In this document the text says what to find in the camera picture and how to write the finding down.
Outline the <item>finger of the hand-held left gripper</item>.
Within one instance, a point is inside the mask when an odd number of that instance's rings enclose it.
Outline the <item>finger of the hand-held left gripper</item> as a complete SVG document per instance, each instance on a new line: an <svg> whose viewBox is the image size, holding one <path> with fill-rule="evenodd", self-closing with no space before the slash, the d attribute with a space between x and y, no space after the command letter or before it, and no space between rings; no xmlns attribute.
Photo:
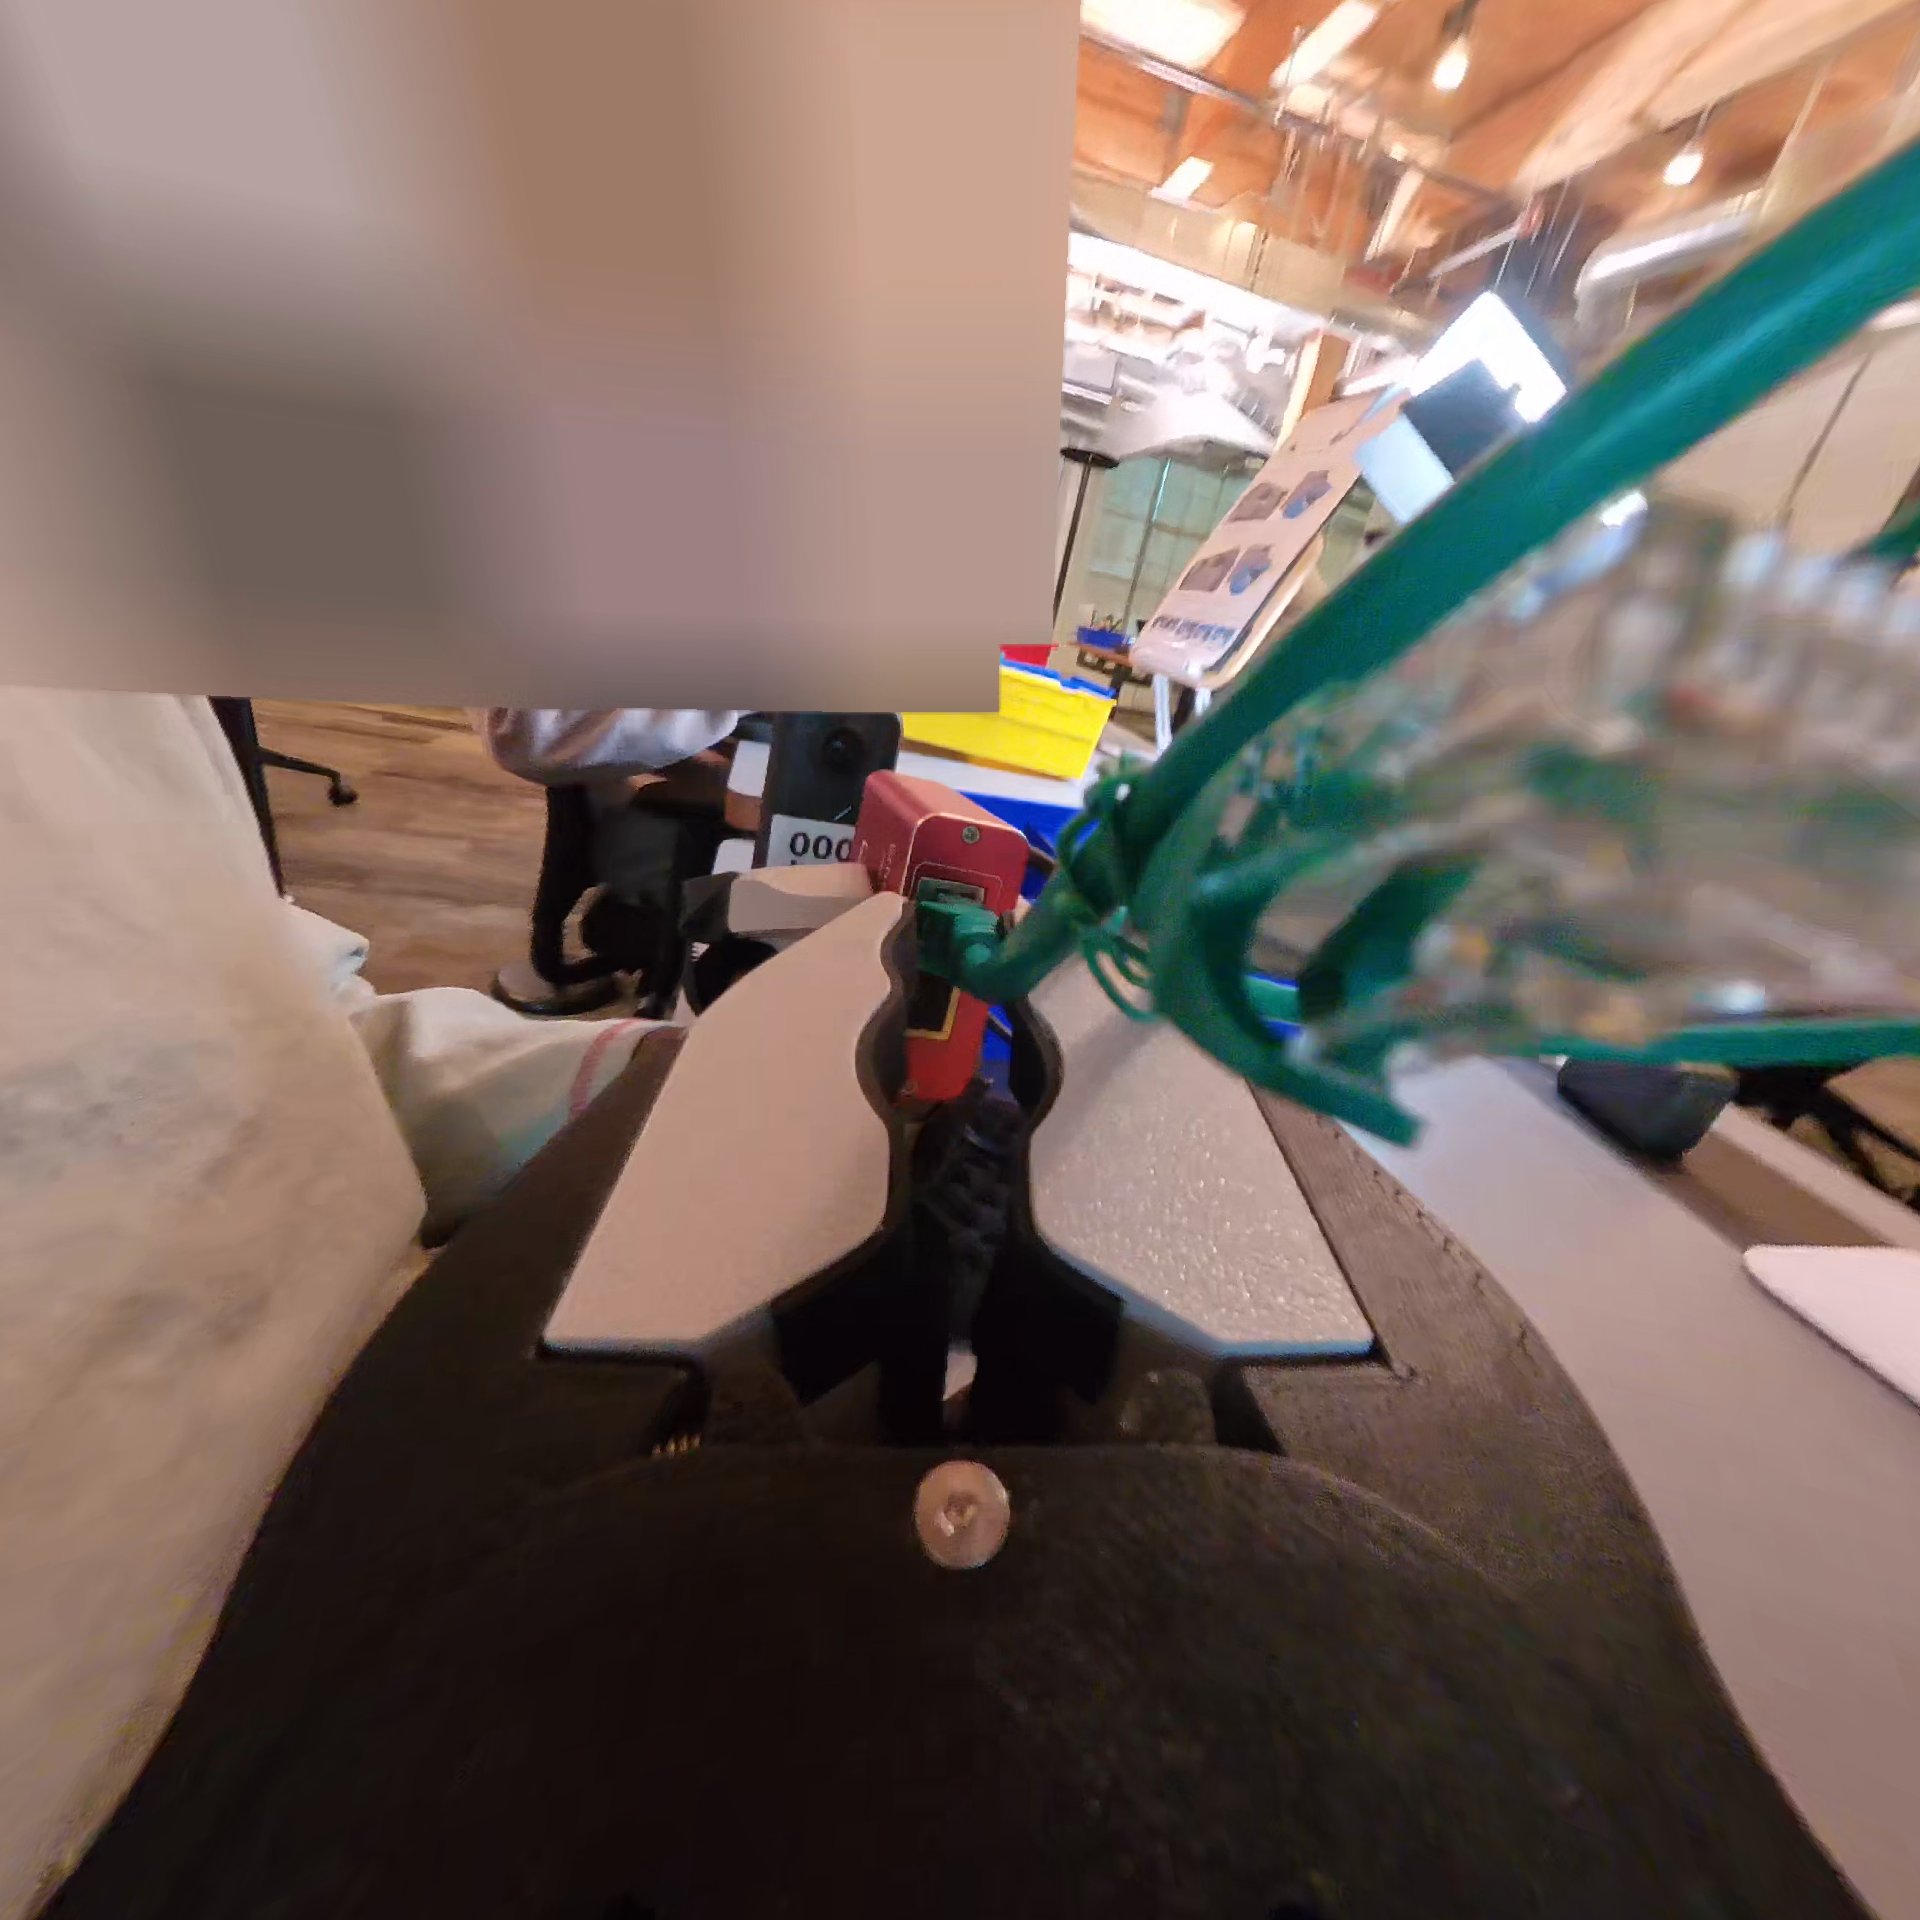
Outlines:
<svg viewBox="0 0 1920 1920"><path fill-rule="evenodd" d="M731 873L724 931L738 940L799 940L872 901L860 864L779 864Z"/></svg>

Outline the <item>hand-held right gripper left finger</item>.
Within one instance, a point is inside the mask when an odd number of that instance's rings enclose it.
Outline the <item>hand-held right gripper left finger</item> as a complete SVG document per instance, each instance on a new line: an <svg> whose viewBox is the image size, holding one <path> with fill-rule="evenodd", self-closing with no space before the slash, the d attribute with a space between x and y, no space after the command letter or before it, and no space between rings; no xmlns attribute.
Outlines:
<svg viewBox="0 0 1920 1920"><path fill-rule="evenodd" d="M682 1029L545 1320L549 1356L771 1358L779 1316L898 1235L907 945L907 901L860 901Z"/></svg>

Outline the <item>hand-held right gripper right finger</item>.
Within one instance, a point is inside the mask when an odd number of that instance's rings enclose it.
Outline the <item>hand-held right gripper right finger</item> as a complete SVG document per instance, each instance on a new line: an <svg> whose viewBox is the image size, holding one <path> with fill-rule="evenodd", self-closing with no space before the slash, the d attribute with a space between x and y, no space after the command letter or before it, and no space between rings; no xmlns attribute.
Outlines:
<svg viewBox="0 0 1920 1920"><path fill-rule="evenodd" d="M1374 1328L1253 1087L1086 967L1030 1013L1058 1066L1030 1131L1030 1220L1123 1316L1229 1363L1365 1358Z"/></svg>

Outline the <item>red port adapter box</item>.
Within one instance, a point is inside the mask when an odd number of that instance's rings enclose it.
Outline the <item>red port adapter box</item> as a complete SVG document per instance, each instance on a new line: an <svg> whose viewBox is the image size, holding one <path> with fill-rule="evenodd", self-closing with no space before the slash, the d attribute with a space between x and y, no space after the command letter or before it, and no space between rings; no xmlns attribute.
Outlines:
<svg viewBox="0 0 1920 1920"><path fill-rule="evenodd" d="M878 892L915 912L915 985L902 1018L902 1103L944 1105L961 1099L979 1066L986 999L949 985L935 963L949 956L949 914L919 912L961 908L961 927L994 927L1020 902L1030 844L979 803L919 776L872 771L860 790L857 864Z"/></svg>

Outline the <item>blue bin with divider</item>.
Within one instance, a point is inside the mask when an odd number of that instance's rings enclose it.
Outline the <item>blue bin with divider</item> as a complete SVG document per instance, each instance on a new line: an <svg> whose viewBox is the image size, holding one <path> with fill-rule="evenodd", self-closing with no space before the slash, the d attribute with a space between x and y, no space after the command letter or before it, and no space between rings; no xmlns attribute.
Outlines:
<svg viewBox="0 0 1920 1920"><path fill-rule="evenodd" d="M999 823L1018 826L1045 859L1058 851L1065 826L1082 816L1086 790L1074 782L1049 782L1007 767L959 767L952 794L972 798Z"/></svg>

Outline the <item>small yellow bin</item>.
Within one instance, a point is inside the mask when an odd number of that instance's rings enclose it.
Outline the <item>small yellow bin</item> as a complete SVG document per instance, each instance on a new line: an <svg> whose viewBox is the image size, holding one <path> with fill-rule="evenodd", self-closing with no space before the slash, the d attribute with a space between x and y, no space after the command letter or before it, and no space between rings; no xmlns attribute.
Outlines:
<svg viewBox="0 0 1920 1920"><path fill-rule="evenodd" d="M1045 782L1086 782L1111 716L1111 682L1005 658L990 713L898 713L898 726L902 744L924 750Z"/></svg>

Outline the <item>black floor lamp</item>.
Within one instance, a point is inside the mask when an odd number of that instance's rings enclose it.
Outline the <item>black floor lamp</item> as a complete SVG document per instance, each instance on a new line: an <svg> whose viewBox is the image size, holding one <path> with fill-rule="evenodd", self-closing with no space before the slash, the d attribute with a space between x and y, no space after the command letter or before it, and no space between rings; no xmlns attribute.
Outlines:
<svg viewBox="0 0 1920 1920"><path fill-rule="evenodd" d="M1089 515L1089 500L1096 482L1113 475L1113 459L1096 447L1072 442L1058 450L1058 539L1056 539L1056 585L1049 585L1049 617L1058 619L1068 600L1068 579L1082 546L1082 524Z"/></svg>

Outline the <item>black power brick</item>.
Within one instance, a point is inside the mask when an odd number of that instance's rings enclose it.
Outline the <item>black power brick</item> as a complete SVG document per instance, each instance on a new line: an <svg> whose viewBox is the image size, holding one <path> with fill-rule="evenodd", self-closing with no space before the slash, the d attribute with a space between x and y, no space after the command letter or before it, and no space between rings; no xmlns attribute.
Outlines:
<svg viewBox="0 0 1920 1920"><path fill-rule="evenodd" d="M1740 1099L1727 1066L1563 1060L1556 1099L1637 1159L1679 1164Z"/></svg>

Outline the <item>white poster board stand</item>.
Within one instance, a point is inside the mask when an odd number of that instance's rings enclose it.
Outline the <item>white poster board stand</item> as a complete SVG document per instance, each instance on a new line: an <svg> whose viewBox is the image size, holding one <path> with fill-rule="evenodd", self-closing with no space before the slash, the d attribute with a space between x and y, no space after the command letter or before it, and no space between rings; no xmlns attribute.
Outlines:
<svg viewBox="0 0 1920 1920"><path fill-rule="evenodd" d="M1293 619L1298 594L1330 591L1382 526L1360 450L1380 441L1409 388L1380 388L1304 414L1183 566L1129 641L1144 680L1220 689Z"/></svg>

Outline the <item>white paper sheet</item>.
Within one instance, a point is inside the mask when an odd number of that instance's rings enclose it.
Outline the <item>white paper sheet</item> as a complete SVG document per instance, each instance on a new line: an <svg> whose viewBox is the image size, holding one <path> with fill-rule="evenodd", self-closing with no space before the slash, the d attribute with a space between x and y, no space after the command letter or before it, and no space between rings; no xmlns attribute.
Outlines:
<svg viewBox="0 0 1920 1920"><path fill-rule="evenodd" d="M1920 1407L1920 1258L1899 1246L1753 1246L1747 1278Z"/></svg>

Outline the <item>studio light panel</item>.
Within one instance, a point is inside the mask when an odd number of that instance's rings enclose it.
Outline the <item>studio light panel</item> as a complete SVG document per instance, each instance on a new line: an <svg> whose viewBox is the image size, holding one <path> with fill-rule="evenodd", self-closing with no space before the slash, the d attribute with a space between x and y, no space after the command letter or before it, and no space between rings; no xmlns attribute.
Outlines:
<svg viewBox="0 0 1920 1920"><path fill-rule="evenodd" d="M1569 354L1520 295L1481 293L1365 410L1354 465L1392 526L1426 515L1474 465L1569 394Z"/></svg>

